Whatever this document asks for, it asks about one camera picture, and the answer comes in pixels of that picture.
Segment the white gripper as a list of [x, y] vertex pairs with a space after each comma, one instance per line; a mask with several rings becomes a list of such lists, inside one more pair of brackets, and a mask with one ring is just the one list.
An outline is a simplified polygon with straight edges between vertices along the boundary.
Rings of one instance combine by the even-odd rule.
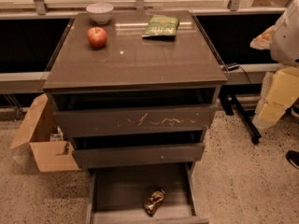
[[253, 124], [258, 129], [275, 125], [299, 98], [299, 69], [289, 66], [276, 73], [267, 72], [263, 78], [261, 99]]

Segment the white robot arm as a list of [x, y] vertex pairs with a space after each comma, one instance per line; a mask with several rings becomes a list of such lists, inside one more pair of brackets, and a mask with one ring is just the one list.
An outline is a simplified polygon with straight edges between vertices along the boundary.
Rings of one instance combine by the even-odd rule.
[[276, 23], [254, 38], [250, 46], [270, 49], [271, 59], [283, 65], [276, 73], [265, 74], [255, 109], [253, 124], [267, 129], [299, 98], [299, 0], [293, 0]]

